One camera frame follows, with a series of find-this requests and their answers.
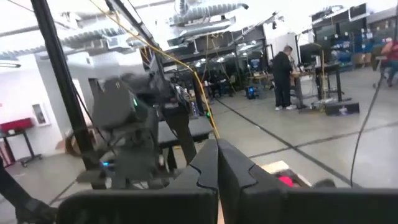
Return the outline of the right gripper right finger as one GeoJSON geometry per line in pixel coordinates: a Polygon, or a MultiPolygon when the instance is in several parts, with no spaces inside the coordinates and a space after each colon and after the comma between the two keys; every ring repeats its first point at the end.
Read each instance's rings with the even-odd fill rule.
{"type": "Polygon", "coordinates": [[[289,187],[219,139],[226,224],[398,224],[398,190],[289,187]]]}

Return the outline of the storage shelving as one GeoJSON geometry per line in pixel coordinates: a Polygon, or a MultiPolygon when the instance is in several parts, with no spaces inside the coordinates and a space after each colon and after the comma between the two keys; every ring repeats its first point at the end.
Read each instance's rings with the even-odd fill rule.
{"type": "Polygon", "coordinates": [[[369,65],[371,52],[394,38],[398,6],[367,2],[328,6],[311,15],[314,41],[342,65],[369,65]]]}

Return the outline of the black aluminium table frame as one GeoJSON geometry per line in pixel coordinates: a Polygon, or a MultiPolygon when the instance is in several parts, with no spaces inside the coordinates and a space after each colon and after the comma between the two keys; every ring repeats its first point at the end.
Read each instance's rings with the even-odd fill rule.
{"type": "MultiPolygon", "coordinates": [[[[106,138],[99,145],[93,145],[89,129],[83,118],[83,114],[78,102],[78,93],[73,84],[67,60],[62,49],[61,41],[58,38],[53,16],[50,12],[47,0],[30,0],[34,9],[39,29],[44,38],[45,47],[49,55],[53,73],[60,89],[63,103],[72,125],[72,130],[67,135],[67,139],[75,138],[79,150],[74,151],[68,148],[69,154],[80,157],[85,165],[85,171],[77,177],[78,182],[90,183],[94,189],[105,189],[106,179],[110,179],[101,171],[102,148],[106,145],[106,138]]],[[[135,190],[150,188],[145,182],[137,183],[135,190]]]]}

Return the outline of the white wall cabinet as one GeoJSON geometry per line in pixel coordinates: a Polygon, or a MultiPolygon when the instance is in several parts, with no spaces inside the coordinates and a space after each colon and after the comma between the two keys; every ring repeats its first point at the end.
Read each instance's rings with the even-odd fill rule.
{"type": "Polygon", "coordinates": [[[45,110],[43,103],[36,103],[32,105],[32,110],[34,113],[34,118],[37,123],[37,126],[48,126],[50,125],[49,117],[47,116],[47,112],[45,110]]]}

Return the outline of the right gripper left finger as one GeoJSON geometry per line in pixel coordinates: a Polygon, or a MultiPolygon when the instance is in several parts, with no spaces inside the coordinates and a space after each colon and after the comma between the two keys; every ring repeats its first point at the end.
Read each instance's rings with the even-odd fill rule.
{"type": "Polygon", "coordinates": [[[57,224],[217,224],[218,146],[208,140],[159,190],[87,190],[58,207],[57,224]]]}

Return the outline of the person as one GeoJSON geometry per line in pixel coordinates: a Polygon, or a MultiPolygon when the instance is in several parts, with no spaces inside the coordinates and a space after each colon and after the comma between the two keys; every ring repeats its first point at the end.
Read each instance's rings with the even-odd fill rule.
{"type": "Polygon", "coordinates": [[[392,87],[394,75],[398,72],[398,40],[388,42],[383,47],[381,54],[386,56],[386,65],[391,68],[387,84],[388,87],[392,87]]]}
{"type": "Polygon", "coordinates": [[[290,64],[289,56],[293,48],[286,45],[273,59],[272,75],[274,80],[275,109],[294,110],[296,106],[290,99],[290,75],[293,68],[290,64]]]}

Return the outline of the black curved bracket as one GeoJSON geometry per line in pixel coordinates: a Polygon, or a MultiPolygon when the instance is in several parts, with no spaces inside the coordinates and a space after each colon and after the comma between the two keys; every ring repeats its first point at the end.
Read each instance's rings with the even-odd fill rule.
{"type": "Polygon", "coordinates": [[[335,182],[332,179],[322,179],[312,184],[312,188],[336,188],[335,182]]]}

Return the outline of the wooden workbench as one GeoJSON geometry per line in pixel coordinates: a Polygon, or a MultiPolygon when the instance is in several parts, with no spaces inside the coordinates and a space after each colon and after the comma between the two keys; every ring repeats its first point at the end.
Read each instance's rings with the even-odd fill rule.
{"type": "Polygon", "coordinates": [[[326,64],[322,67],[308,67],[304,72],[295,72],[290,76],[290,80],[292,81],[291,90],[294,91],[294,94],[290,94],[291,96],[297,99],[297,108],[299,110],[303,110],[305,108],[310,108],[310,105],[306,105],[303,101],[304,99],[317,97],[318,100],[313,103],[313,105],[317,105],[321,107],[321,105],[330,103],[332,101],[343,101],[342,96],[344,92],[341,90],[341,79],[340,79],[340,65],[339,63],[326,64]],[[336,88],[330,88],[329,75],[334,73],[336,75],[336,88]],[[304,97],[302,94],[302,84],[301,78],[309,77],[313,80],[317,88],[316,95],[310,95],[304,97]]]}

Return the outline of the red top cart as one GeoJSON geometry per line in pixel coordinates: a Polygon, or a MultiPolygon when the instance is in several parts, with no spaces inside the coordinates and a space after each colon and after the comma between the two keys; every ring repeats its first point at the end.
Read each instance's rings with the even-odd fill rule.
{"type": "Polygon", "coordinates": [[[30,156],[23,157],[23,158],[19,159],[18,162],[21,164],[22,167],[25,167],[25,168],[31,162],[43,159],[43,156],[41,154],[36,154],[34,152],[32,146],[31,146],[31,143],[29,141],[29,138],[27,136],[27,130],[30,128],[33,128],[33,127],[34,127],[34,124],[33,124],[33,121],[31,118],[18,119],[18,120],[0,124],[0,138],[5,143],[5,150],[9,154],[9,158],[11,159],[11,162],[17,162],[17,160],[15,160],[14,154],[11,150],[11,146],[8,142],[8,138],[18,136],[18,135],[23,135],[25,143],[29,150],[30,156]]]}

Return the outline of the black floor box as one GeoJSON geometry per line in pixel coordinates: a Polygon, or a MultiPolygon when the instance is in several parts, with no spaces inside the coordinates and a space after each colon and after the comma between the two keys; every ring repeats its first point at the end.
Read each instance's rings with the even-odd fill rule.
{"type": "Polygon", "coordinates": [[[346,116],[359,113],[360,107],[358,102],[344,101],[325,105],[325,114],[327,116],[346,116]]]}

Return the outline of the red black gardening glove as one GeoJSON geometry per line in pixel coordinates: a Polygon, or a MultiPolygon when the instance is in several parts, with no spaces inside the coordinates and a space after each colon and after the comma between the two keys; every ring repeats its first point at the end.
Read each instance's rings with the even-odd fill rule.
{"type": "Polygon", "coordinates": [[[278,177],[278,179],[283,182],[285,185],[288,185],[289,187],[294,187],[294,181],[291,177],[289,176],[284,176],[281,175],[278,177]]]}

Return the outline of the silver ventilation duct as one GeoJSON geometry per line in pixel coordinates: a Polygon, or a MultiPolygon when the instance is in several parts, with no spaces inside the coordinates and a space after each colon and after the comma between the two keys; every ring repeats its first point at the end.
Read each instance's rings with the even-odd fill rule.
{"type": "Polygon", "coordinates": [[[183,0],[175,2],[178,9],[169,17],[170,26],[179,26],[189,21],[199,20],[206,17],[222,16],[237,9],[248,9],[249,6],[243,2],[218,2],[208,0],[189,4],[183,0]]]}

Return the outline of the black floor computer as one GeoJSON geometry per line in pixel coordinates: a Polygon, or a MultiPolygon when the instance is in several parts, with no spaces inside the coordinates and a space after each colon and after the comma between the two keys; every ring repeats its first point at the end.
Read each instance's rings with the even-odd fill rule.
{"type": "Polygon", "coordinates": [[[246,91],[246,98],[248,100],[253,100],[259,96],[257,93],[257,88],[254,86],[247,86],[245,91],[246,91]]]}

